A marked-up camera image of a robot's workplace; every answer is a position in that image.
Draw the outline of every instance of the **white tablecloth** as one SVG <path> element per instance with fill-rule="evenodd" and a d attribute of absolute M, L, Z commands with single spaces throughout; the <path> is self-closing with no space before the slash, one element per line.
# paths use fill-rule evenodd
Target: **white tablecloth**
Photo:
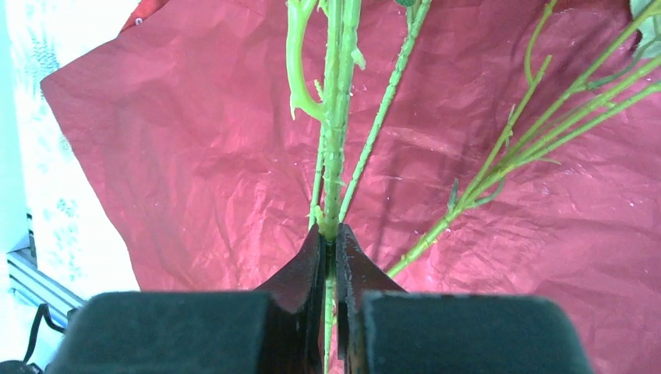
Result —
<path fill-rule="evenodd" d="M 115 38 L 139 0 L 7 0 L 14 92 L 39 269 L 81 298 L 135 290 L 126 245 L 106 217 L 39 82 Z"/>

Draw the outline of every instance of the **red wrapping paper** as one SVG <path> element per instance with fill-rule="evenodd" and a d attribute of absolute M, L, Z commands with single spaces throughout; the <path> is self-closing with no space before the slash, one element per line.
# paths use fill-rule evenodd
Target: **red wrapping paper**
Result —
<path fill-rule="evenodd" d="M 490 151 L 525 89 L 523 51 L 543 3 L 433 2 L 345 221 L 383 268 Z M 318 124 L 289 114 L 285 2 L 140 7 L 116 40 L 45 79 L 44 94 L 143 290 L 254 288 L 306 235 L 316 160 Z M 131 26 L 136 17 L 144 22 Z M 534 52 L 537 66 L 546 54 L 553 62 L 523 126 L 629 20 L 626 1 L 559 2 Z M 405 34 L 403 8 L 364 1 L 367 69 L 355 74 L 347 182 Z M 325 37 L 314 14 L 303 53 L 311 88 Z M 626 65 L 633 44 L 600 75 Z M 657 372 L 660 118 L 657 94 L 553 152 L 561 165 L 516 171 L 396 280 L 410 291 L 546 296 L 572 318 L 597 372 Z"/>

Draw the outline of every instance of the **red paper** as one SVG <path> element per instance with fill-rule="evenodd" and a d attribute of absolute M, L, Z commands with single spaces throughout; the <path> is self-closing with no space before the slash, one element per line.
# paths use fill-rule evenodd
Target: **red paper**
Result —
<path fill-rule="evenodd" d="M 454 178 L 465 187 L 484 161 L 525 89 L 523 51 L 542 7 L 433 2 L 346 220 L 383 268 L 442 216 Z M 171 0 L 42 83 L 143 290 L 254 288 L 299 249 L 319 126 L 289 114 L 286 12 L 283 0 Z M 560 2 L 534 50 L 536 66 L 553 54 L 551 69 L 522 123 L 629 19 L 625 0 Z M 405 34 L 402 7 L 364 1 L 367 69 L 355 74 L 345 181 Z M 303 54 L 311 88 L 325 37 L 314 14 Z M 630 61 L 631 45 L 601 76 Z M 516 171 L 396 280 L 410 291 L 546 296 L 573 319 L 597 372 L 657 372 L 660 118 L 657 94 L 554 152 L 562 165 Z"/>

